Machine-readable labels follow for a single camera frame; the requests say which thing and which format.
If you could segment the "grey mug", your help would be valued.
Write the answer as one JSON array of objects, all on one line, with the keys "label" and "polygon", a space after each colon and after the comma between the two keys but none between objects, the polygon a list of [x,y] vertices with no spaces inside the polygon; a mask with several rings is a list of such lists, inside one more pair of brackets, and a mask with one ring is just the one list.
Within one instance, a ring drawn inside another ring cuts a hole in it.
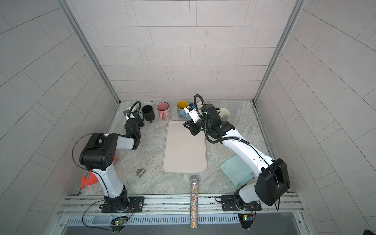
[{"label": "grey mug", "polygon": [[227,121],[230,112],[226,108],[220,108],[218,115],[220,116],[221,121]]}]

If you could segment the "black mug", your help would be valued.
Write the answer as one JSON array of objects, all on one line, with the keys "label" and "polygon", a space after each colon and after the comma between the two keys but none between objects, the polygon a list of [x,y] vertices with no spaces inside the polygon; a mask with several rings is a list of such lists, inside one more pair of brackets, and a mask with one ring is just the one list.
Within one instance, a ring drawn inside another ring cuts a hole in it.
[{"label": "black mug", "polygon": [[155,119],[155,113],[153,107],[151,105],[145,105],[142,107],[141,112],[143,113],[143,117],[146,121],[152,123]]}]

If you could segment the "blue cartoon mug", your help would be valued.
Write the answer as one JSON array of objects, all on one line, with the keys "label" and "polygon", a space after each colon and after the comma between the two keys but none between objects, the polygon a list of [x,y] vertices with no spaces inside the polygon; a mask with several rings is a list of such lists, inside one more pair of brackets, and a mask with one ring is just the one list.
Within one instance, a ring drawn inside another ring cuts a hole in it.
[{"label": "blue cartoon mug", "polygon": [[180,101],[177,103],[177,114],[178,117],[183,118],[183,119],[190,119],[189,114],[186,113],[185,108],[188,106],[188,103],[185,101]]}]

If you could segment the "pink cartoon mug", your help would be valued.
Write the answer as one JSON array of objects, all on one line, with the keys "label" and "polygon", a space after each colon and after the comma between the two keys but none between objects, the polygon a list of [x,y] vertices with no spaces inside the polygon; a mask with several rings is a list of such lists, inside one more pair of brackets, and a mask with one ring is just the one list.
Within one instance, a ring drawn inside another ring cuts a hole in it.
[{"label": "pink cartoon mug", "polygon": [[168,103],[160,102],[157,105],[157,111],[158,111],[160,120],[170,119],[170,110],[169,110],[169,104]]}]

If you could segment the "light green mug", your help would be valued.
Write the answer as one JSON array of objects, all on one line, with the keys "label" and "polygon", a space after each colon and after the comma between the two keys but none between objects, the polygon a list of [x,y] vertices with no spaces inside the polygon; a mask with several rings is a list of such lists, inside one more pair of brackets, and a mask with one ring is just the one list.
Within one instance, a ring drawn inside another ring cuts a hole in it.
[{"label": "light green mug", "polygon": [[201,110],[201,108],[203,107],[203,105],[200,103],[200,104],[197,104],[197,108],[198,108],[198,111],[201,113],[202,112],[202,110]]}]

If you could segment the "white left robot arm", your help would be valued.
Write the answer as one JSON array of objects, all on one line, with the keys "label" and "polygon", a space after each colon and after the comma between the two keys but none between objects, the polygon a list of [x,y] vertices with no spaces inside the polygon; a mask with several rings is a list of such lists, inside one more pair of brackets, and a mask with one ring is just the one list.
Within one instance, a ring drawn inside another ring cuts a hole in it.
[{"label": "white left robot arm", "polygon": [[139,114],[133,113],[125,123],[126,134],[90,133],[79,162],[93,172],[104,190],[102,212],[123,212],[129,207],[125,186],[120,183],[114,169],[117,149],[135,150],[141,142]]}]

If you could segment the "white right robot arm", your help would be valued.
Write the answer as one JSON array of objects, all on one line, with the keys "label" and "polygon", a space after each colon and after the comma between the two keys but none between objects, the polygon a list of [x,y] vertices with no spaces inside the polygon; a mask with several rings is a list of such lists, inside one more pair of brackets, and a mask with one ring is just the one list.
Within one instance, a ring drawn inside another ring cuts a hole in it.
[{"label": "white right robot arm", "polygon": [[251,145],[228,121],[222,121],[212,104],[197,108],[193,103],[184,111],[191,120],[184,123],[192,135],[204,132],[206,139],[212,143],[221,143],[237,154],[254,172],[257,181],[252,185],[244,185],[235,193],[236,206],[244,210],[251,203],[261,201],[267,206],[279,202],[280,197],[290,188],[286,163],[263,154]]}]

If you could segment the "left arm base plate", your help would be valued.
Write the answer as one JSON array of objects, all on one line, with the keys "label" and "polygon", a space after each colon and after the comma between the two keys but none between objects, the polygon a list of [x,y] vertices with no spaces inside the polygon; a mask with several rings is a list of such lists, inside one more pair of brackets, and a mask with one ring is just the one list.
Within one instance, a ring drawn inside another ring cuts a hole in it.
[{"label": "left arm base plate", "polygon": [[104,197],[104,204],[100,205],[102,213],[125,213],[125,212],[141,212],[143,209],[145,198],[142,196],[132,196],[128,198]]}]

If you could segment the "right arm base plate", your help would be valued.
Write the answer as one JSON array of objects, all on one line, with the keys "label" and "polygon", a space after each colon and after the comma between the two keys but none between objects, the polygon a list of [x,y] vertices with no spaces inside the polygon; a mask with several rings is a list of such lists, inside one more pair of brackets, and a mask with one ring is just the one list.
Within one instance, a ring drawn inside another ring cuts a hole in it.
[{"label": "right arm base plate", "polygon": [[215,198],[216,202],[221,204],[224,212],[240,212],[240,211],[261,211],[262,207],[259,201],[253,201],[249,204],[238,205],[233,195],[222,195]]}]

